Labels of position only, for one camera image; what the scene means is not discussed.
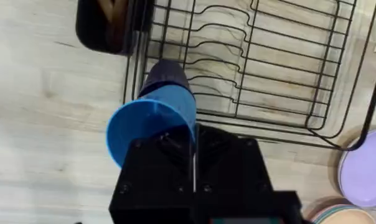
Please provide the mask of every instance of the metal wire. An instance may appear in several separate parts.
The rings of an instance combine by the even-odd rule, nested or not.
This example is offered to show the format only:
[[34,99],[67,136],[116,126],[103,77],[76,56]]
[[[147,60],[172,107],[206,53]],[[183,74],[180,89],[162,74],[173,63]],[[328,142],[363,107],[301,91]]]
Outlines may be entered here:
[[[233,75],[235,78],[225,77],[219,75],[217,71],[209,71],[205,69],[205,72],[203,73],[199,72],[189,76],[189,81],[191,85],[199,85],[196,82],[200,83],[204,80],[229,83],[228,85],[231,86],[232,93],[230,95],[226,95],[225,93],[221,92],[212,93],[211,91],[193,90],[193,94],[196,97],[204,96],[214,99],[214,101],[227,101],[231,106],[229,109],[226,108],[227,112],[224,111],[224,109],[215,110],[213,108],[206,107],[198,108],[199,117],[197,120],[199,122],[246,129],[258,129],[261,131],[268,131],[270,133],[269,136],[258,136],[256,134],[252,134],[252,136],[255,136],[259,139],[293,142],[297,144],[328,147],[340,150],[356,149],[360,146],[361,142],[356,144],[355,148],[344,149],[341,146],[330,141],[330,139],[334,139],[338,135],[340,135],[345,125],[350,104],[352,98],[354,97],[355,87],[360,76],[365,52],[367,50],[367,43],[365,44],[363,55],[360,59],[359,70],[356,74],[356,77],[354,78],[354,84],[349,96],[347,109],[344,113],[344,117],[342,118],[342,126],[339,128],[337,133],[333,134],[321,134],[321,132],[319,131],[322,131],[324,129],[327,120],[329,120],[329,118],[333,116],[333,114],[331,114],[331,107],[333,105],[332,99],[337,95],[336,83],[340,75],[340,69],[344,58],[344,51],[347,45],[357,0],[354,0],[354,2],[340,0],[332,1],[334,3],[334,9],[331,11],[322,11],[320,9],[316,9],[315,7],[304,6],[287,0],[274,0],[274,2],[277,2],[278,4],[284,4],[284,6],[286,7],[293,7],[297,11],[312,13],[316,16],[323,16],[325,17],[325,20],[330,21],[329,27],[312,24],[311,21],[281,16],[279,14],[264,10],[261,8],[261,4],[264,3],[264,1],[265,0],[251,0],[246,9],[220,4],[211,4],[206,6],[206,3],[201,2],[199,4],[199,1],[196,0],[192,0],[192,2],[190,3],[191,5],[187,7],[188,9],[176,8],[172,3],[173,0],[163,1],[163,4],[156,2],[154,4],[154,16],[151,21],[152,29],[148,34],[147,39],[144,40],[146,43],[144,43],[145,46],[143,50],[143,65],[141,66],[141,68],[138,68],[137,62],[135,64],[133,72],[133,89],[142,87],[142,81],[144,80],[145,76],[148,75],[151,64],[156,63],[157,60],[160,60],[162,58],[175,60],[181,63],[186,72],[192,70],[200,71],[200,69],[203,69],[199,66],[202,63],[217,63],[219,64],[219,66],[227,66],[228,69],[232,70],[231,75]],[[342,8],[349,10],[349,17],[341,15]],[[207,22],[206,20],[201,18],[203,16],[210,15],[214,11],[223,11],[227,15],[233,15],[234,18],[236,15],[241,17],[243,16],[246,17],[247,20],[245,21],[243,26],[233,26],[230,24],[224,24],[222,22]],[[159,19],[157,19],[157,12],[164,15],[160,21]],[[370,33],[374,24],[376,6],[374,13],[375,14],[373,16],[373,20],[370,23],[369,27],[367,42],[369,41]],[[175,20],[173,19],[173,16],[175,16],[176,14],[186,17],[188,25],[177,24],[177,22],[175,22]],[[283,29],[275,30],[269,28],[268,26],[262,26],[261,22],[258,22],[259,16],[261,16],[262,19],[267,18],[270,20],[276,20],[278,22],[288,22],[289,24],[292,24],[292,26],[301,26],[305,27],[305,29],[323,32],[325,33],[326,41],[314,40],[306,35],[300,34],[299,32],[297,34],[292,34],[287,33]],[[338,26],[338,24],[345,24],[344,32],[341,31],[341,29],[337,30],[336,27]],[[155,35],[155,27],[161,29],[160,36]],[[242,38],[240,38],[240,42],[236,43],[216,39],[211,35],[209,35],[208,37],[204,35],[204,40],[194,41],[195,38],[198,39],[198,37],[195,37],[197,34],[201,34],[201,32],[207,29],[224,30],[233,37],[235,37],[235,34],[240,35],[240,37]],[[179,34],[181,33],[182,40],[176,41],[169,38],[168,35],[172,34],[173,32],[177,32]],[[311,45],[312,47],[314,46],[314,48],[317,47],[320,49],[320,53],[317,55],[312,55],[300,51],[301,49],[284,49],[283,47],[278,47],[278,44],[265,44],[263,42],[259,42],[255,37],[255,34],[259,34],[259,32],[273,35],[273,37],[275,38],[284,38],[284,40],[287,42],[295,41],[297,43],[300,43],[302,46]],[[342,41],[340,41],[339,44],[336,45],[336,39],[342,39]],[[215,49],[226,48],[231,55],[238,57],[238,61],[225,59],[223,58],[223,55],[203,54],[200,49],[206,48],[208,46],[213,46],[213,48]],[[177,57],[170,57],[167,53],[167,48],[180,49],[180,53]],[[276,52],[276,54],[289,55],[288,57],[301,57],[303,58],[303,63],[300,64],[300,62],[295,62],[293,64],[286,64],[272,61],[272,58],[270,59],[259,57],[259,55],[253,56],[252,54],[256,50],[253,50],[251,48],[256,50],[258,48],[266,49],[270,52]],[[140,46],[137,49],[137,54],[142,54],[141,52],[139,52],[139,49],[141,49]],[[306,66],[306,60],[312,60],[319,63],[318,69],[315,70],[308,68]],[[249,63],[255,63],[256,65],[264,66],[266,68],[269,68],[269,71],[280,69],[286,71],[286,73],[292,73],[296,76],[300,75],[304,78],[312,77],[313,84],[302,82],[299,79],[290,80],[288,78],[285,78],[284,76],[275,77],[273,75],[266,75],[261,72],[258,73],[256,69],[253,69],[253,66],[251,66],[251,69],[249,69]],[[142,79],[141,83],[136,86],[137,77],[142,77]],[[252,88],[245,85],[247,78],[255,78],[262,80],[261,82],[268,82],[272,85],[284,84],[292,86],[292,88],[295,88],[295,90],[310,91],[312,94],[311,96],[303,96],[288,91],[275,92],[268,89],[264,90],[261,88]],[[243,92],[245,92],[246,94],[252,94],[249,97],[249,101],[248,99],[243,99]],[[256,99],[259,95],[272,100],[300,103],[301,105],[304,105],[303,108],[307,108],[307,110],[302,110],[300,108],[288,108],[286,106],[284,107],[280,105],[262,104],[256,102]],[[372,114],[373,110],[375,109],[375,98],[376,92],[372,96],[368,113]],[[292,120],[281,118],[270,119],[264,115],[259,115],[261,113],[243,113],[242,110],[246,110],[247,108],[256,108],[256,110],[261,111],[262,113],[267,112],[269,114],[282,114],[287,118],[289,116],[292,116]],[[364,124],[364,129],[362,130],[363,135],[366,134],[369,129],[369,123],[370,120],[367,119]],[[290,134],[291,136],[297,136],[297,138],[301,138],[300,136],[314,137],[320,139],[324,144],[304,142],[300,139],[280,139],[274,137],[273,133]]]

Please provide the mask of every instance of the dark object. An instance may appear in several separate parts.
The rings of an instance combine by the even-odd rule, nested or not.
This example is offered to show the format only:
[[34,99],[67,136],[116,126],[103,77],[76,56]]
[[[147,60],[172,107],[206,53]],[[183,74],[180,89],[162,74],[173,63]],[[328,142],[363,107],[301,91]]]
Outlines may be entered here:
[[205,126],[199,128],[197,146],[186,136],[181,127],[141,139],[140,147],[131,144],[110,204],[115,224],[208,224],[223,218],[304,223],[296,193],[273,191],[254,139]]
[[108,32],[110,25],[98,1],[79,0],[76,33],[80,42],[91,50],[131,55],[137,30],[140,32],[149,30],[153,0],[128,1],[126,7],[125,16],[118,18],[117,24]]
[[151,69],[139,97],[144,96],[153,90],[165,85],[179,85],[190,91],[187,76],[177,62],[160,60]]

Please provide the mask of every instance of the black container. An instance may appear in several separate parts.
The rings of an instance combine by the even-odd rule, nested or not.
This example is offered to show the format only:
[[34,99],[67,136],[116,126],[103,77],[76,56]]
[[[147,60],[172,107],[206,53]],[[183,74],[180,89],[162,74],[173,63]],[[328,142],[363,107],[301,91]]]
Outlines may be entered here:
[[135,46],[135,31],[149,30],[153,13],[152,1],[128,1],[125,18],[123,44],[119,49],[111,48],[106,41],[108,21],[97,0],[79,0],[77,7],[76,34],[87,48],[109,54],[131,55]]

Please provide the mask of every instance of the wooden floor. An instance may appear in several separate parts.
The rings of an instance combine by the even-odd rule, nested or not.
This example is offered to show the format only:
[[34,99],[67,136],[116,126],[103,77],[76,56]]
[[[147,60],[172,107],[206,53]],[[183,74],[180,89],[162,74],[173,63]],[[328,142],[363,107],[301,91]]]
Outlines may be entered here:
[[[359,2],[366,21],[374,1]],[[86,49],[75,35],[76,10],[76,0],[0,1],[1,224],[112,223],[107,210],[119,168],[104,132],[121,104],[126,59]],[[354,29],[358,40],[365,34]],[[371,42],[346,133],[363,122],[372,94],[376,25]],[[338,152],[260,144],[274,187],[297,190],[305,215],[341,197]],[[376,208],[368,210],[376,217]]]

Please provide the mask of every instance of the black metal dish rack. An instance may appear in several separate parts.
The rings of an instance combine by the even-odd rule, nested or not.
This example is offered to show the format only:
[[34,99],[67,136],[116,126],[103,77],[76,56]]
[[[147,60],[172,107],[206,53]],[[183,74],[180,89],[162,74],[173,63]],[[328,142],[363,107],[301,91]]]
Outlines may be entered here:
[[300,0],[129,1],[123,103],[166,58],[186,71],[200,123],[265,141],[357,149],[370,129],[376,82],[359,140],[350,148],[337,140],[361,82],[376,2],[356,52],[349,32],[357,0],[322,1],[323,9]]

